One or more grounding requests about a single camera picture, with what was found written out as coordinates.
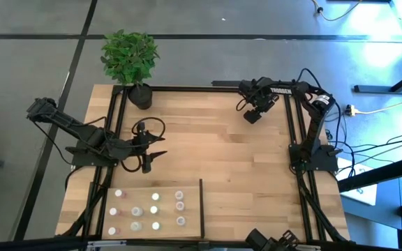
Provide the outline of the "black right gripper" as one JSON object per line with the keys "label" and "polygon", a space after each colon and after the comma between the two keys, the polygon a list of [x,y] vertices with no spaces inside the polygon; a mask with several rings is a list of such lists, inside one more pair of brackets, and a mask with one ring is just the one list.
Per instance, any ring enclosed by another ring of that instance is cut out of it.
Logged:
{"label": "black right gripper", "polygon": [[273,93],[269,85],[274,81],[270,78],[252,79],[251,81],[242,80],[239,83],[239,95],[242,96],[246,104],[253,106],[252,110],[244,113],[243,117],[254,124],[262,116],[261,113],[268,112],[279,99],[277,93]]}

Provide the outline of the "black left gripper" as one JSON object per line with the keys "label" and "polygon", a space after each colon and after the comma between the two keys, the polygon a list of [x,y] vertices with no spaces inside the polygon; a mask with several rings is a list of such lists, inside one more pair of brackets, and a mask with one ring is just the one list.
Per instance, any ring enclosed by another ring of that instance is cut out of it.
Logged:
{"label": "black left gripper", "polygon": [[159,137],[155,135],[151,135],[148,130],[145,129],[145,123],[139,122],[136,127],[136,132],[134,133],[134,141],[135,141],[135,153],[137,156],[141,157],[141,168],[142,173],[147,174],[151,171],[151,160],[167,153],[167,151],[159,151],[155,153],[147,154],[147,149],[149,148],[149,144],[153,144],[154,142],[165,140],[164,137]]}

